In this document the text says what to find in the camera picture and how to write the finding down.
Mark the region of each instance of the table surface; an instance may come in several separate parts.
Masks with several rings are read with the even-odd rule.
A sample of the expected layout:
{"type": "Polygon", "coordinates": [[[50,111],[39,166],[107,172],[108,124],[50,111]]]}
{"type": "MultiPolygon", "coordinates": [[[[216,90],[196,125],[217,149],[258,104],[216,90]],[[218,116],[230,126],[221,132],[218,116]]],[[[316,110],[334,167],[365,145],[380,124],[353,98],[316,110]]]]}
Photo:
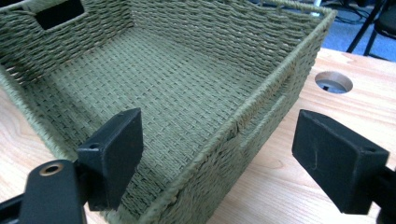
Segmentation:
{"type": "MultiPolygon", "coordinates": [[[[300,98],[208,223],[375,223],[375,204],[368,216],[340,214],[292,157],[300,109],[330,116],[389,150],[388,167],[396,166],[396,63],[321,49],[300,98]],[[323,71],[349,77],[352,91],[320,89],[315,75],[323,71]]],[[[54,157],[0,89],[0,202],[23,193],[29,172],[51,160],[54,157]]],[[[89,211],[87,219],[104,222],[89,211]]]]}

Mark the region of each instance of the green woven basket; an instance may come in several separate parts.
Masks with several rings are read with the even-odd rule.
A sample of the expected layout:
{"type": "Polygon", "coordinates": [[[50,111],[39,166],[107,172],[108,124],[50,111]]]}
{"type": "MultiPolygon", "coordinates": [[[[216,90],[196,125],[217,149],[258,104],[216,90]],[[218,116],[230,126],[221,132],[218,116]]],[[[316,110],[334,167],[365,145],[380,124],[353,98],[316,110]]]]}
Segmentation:
{"type": "Polygon", "coordinates": [[[69,160],[141,107],[145,151],[119,210],[103,213],[112,223],[207,221],[297,99],[335,16],[276,0],[81,3],[52,27],[43,12],[64,0],[0,7],[0,84],[69,160]]]}

